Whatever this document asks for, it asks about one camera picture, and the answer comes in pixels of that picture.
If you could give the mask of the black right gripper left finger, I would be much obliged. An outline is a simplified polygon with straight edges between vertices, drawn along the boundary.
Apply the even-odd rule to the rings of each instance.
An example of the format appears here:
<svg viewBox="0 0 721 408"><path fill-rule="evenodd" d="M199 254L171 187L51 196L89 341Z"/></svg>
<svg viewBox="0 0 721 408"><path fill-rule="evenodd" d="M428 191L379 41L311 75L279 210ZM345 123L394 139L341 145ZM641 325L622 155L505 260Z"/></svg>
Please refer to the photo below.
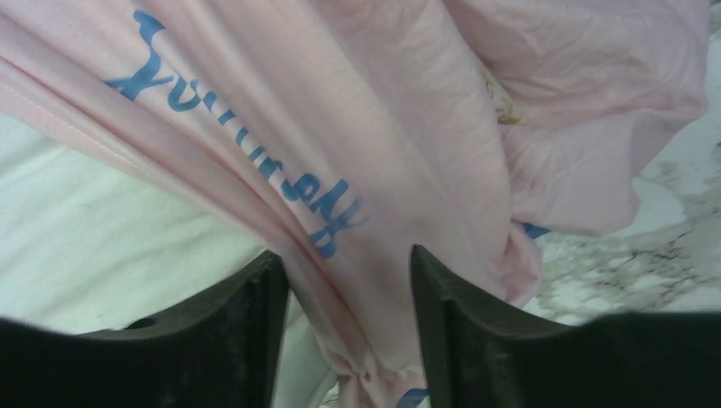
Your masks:
<svg viewBox="0 0 721 408"><path fill-rule="evenodd" d="M1 322L4 407L269 407L289 287L263 252L121 330L61 334Z"/></svg>

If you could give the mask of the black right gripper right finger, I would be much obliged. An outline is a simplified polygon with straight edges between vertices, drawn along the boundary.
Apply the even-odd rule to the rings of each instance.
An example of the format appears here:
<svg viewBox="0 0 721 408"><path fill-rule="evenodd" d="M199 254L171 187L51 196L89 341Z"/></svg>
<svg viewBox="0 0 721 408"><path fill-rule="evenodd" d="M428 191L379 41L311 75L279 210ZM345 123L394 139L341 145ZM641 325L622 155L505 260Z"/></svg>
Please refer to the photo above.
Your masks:
<svg viewBox="0 0 721 408"><path fill-rule="evenodd" d="M580 326L505 303L424 247L410 254L434 407L717 407L720 315L610 314Z"/></svg>

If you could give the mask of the white pillow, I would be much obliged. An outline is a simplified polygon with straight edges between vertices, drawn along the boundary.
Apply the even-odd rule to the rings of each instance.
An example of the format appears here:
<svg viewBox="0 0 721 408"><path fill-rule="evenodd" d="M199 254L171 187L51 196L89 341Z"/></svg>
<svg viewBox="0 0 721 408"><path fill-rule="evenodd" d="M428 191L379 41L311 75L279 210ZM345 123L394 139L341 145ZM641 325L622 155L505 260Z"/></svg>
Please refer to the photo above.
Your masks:
<svg viewBox="0 0 721 408"><path fill-rule="evenodd" d="M248 233L2 115L1 322L121 330L263 252ZM269 407L317 407L334 383L288 292Z"/></svg>

